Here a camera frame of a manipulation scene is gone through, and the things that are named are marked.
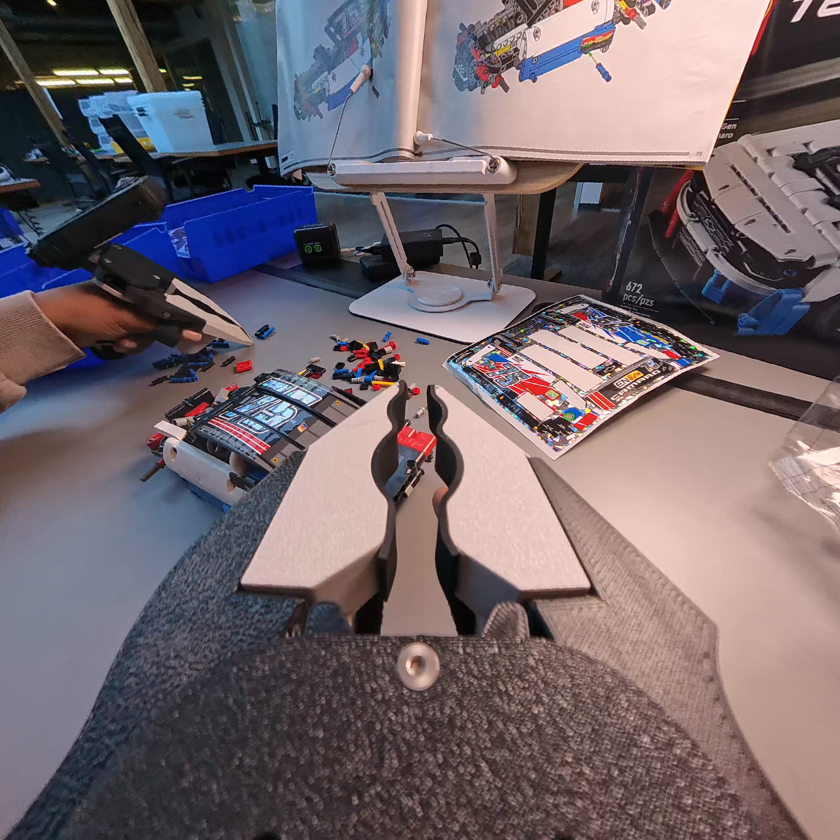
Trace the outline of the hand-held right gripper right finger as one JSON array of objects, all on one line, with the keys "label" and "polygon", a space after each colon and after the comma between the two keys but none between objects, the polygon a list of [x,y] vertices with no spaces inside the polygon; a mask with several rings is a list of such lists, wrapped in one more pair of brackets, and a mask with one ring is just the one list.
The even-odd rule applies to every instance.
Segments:
[{"label": "hand-held right gripper right finger", "polygon": [[445,484],[435,564],[457,627],[477,627],[504,602],[590,595],[592,581],[541,480],[544,463],[440,385],[427,388]]}]

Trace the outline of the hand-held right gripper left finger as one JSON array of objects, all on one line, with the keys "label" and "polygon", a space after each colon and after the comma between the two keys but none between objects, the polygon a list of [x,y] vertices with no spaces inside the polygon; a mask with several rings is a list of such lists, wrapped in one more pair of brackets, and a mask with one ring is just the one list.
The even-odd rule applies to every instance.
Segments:
[{"label": "hand-held right gripper left finger", "polygon": [[313,444],[240,579],[245,592],[332,602],[357,631],[379,631],[396,574],[396,504],[403,381]]}]

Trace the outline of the lego car model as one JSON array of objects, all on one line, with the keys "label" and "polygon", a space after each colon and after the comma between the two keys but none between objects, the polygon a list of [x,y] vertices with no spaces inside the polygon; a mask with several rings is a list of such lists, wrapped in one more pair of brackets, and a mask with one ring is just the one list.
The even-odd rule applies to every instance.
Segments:
[{"label": "lego car model", "polygon": [[202,389],[182,400],[147,440],[155,463],[141,482],[167,469],[194,495],[228,511],[366,404],[351,389],[319,383],[321,373],[276,370],[252,385]]}]

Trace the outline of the person's left forearm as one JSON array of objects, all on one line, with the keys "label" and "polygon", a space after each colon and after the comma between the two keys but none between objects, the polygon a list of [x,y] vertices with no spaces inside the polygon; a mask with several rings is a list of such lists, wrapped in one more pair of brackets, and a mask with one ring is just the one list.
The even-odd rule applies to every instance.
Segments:
[{"label": "person's left forearm", "polygon": [[31,291],[1,299],[1,412],[26,395],[26,384],[85,355],[41,311]]}]

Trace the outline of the pile of small lego pieces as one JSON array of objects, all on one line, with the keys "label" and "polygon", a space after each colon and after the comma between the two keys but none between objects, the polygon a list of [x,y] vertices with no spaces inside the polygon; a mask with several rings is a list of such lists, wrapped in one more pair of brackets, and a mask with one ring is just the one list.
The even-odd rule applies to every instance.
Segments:
[{"label": "pile of small lego pieces", "polygon": [[308,390],[319,398],[317,411],[330,424],[350,417],[378,397],[405,398],[405,420],[428,414],[417,383],[405,378],[406,359],[388,332],[382,341],[342,339],[332,336],[333,356],[312,356],[297,371]]}]

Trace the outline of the lego instruction booklet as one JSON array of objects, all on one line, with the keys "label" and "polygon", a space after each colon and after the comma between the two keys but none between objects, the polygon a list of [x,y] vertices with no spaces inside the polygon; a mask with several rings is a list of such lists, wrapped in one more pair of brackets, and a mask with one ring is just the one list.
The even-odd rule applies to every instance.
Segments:
[{"label": "lego instruction booklet", "polygon": [[278,2],[283,172],[703,165],[769,2]]}]

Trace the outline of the person's left hand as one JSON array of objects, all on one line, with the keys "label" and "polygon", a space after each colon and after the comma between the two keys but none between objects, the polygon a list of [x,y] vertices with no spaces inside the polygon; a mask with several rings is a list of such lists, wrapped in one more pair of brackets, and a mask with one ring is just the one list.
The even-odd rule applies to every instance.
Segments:
[{"label": "person's left hand", "polygon": [[156,323],[95,282],[42,290],[34,299],[45,317],[82,350],[111,343],[120,354],[137,354],[154,342]]}]

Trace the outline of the blue plastic bin white label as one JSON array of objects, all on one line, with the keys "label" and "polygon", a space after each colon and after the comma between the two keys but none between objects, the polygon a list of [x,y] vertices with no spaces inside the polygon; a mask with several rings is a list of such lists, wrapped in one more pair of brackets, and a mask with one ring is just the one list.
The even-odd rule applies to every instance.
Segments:
[{"label": "blue plastic bin white label", "polygon": [[[181,276],[182,265],[172,241],[162,225],[139,225],[114,239],[156,264]],[[24,291],[39,292],[66,287],[89,280],[90,271],[84,268],[61,269],[37,265],[28,255],[28,244],[21,243],[1,252],[1,298],[5,299]]]}]

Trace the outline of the small black device green lights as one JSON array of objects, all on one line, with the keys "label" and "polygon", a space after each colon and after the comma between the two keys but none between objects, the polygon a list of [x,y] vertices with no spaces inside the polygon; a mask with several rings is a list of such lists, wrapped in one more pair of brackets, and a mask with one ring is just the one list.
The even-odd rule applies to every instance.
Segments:
[{"label": "small black device green lights", "polygon": [[300,226],[292,234],[305,267],[333,265],[341,260],[341,245],[335,224]]}]

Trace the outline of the black office chair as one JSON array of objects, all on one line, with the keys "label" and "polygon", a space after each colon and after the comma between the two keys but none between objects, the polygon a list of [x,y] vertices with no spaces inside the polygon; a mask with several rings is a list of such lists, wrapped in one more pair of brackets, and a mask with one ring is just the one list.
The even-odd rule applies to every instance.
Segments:
[{"label": "black office chair", "polygon": [[120,147],[122,153],[125,154],[144,175],[156,179],[163,185],[167,196],[167,203],[174,203],[175,197],[172,190],[172,183],[165,165],[152,157],[152,154],[142,146],[119,115],[103,118],[100,122],[111,140],[115,141]]}]

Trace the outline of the white storage boxes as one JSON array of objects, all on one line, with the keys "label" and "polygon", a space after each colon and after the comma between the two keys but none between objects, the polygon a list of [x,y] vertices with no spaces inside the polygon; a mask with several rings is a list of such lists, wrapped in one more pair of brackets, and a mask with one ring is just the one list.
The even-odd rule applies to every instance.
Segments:
[{"label": "white storage boxes", "polygon": [[206,151],[215,145],[199,91],[106,91],[80,99],[78,107],[107,152],[121,152],[104,128],[114,115],[147,151]]}]

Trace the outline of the holographic sticker sheet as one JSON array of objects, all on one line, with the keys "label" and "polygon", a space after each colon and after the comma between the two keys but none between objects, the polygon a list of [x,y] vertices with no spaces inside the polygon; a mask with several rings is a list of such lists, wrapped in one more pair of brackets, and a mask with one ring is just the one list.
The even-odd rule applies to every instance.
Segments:
[{"label": "holographic sticker sheet", "polygon": [[719,354],[659,322],[585,295],[528,315],[444,363],[480,400],[557,459],[662,384]]}]

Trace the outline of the black power adapter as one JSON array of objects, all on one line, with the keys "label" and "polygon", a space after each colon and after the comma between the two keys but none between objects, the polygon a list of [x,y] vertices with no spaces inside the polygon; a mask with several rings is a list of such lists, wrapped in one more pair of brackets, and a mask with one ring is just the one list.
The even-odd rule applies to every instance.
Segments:
[{"label": "black power adapter", "polygon": [[444,254],[444,232],[438,228],[401,232],[407,263],[416,270],[439,264]]}]

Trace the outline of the white book stand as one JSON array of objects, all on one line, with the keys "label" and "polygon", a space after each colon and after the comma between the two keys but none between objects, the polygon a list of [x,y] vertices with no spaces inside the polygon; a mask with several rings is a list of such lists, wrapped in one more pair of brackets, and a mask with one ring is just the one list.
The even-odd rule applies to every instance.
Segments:
[{"label": "white book stand", "polygon": [[[529,288],[502,284],[496,194],[536,194],[540,187],[559,186],[577,172],[579,165],[511,161],[421,131],[415,132],[414,142],[421,148],[434,142],[453,146],[468,155],[439,160],[423,152],[411,161],[346,160],[328,165],[328,173],[338,185],[371,195],[399,269],[398,278],[352,301],[349,311],[359,318],[440,339],[475,343],[508,326],[536,298]],[[413,267],[386,198],[387,193],[408,193],[412,187],[419,187],[423,193],[453,193],[458,188],[483,196],[489,279]]]}]

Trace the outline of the crumpled clear plastic bags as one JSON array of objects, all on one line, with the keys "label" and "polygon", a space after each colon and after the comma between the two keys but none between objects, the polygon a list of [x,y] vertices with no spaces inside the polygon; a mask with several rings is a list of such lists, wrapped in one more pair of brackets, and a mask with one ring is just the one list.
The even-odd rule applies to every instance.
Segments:
[{"label": "crumpled clear plastic bags", "polygon": [[839,379],[784,438],[770,467],[780,483],[839,530]]}]

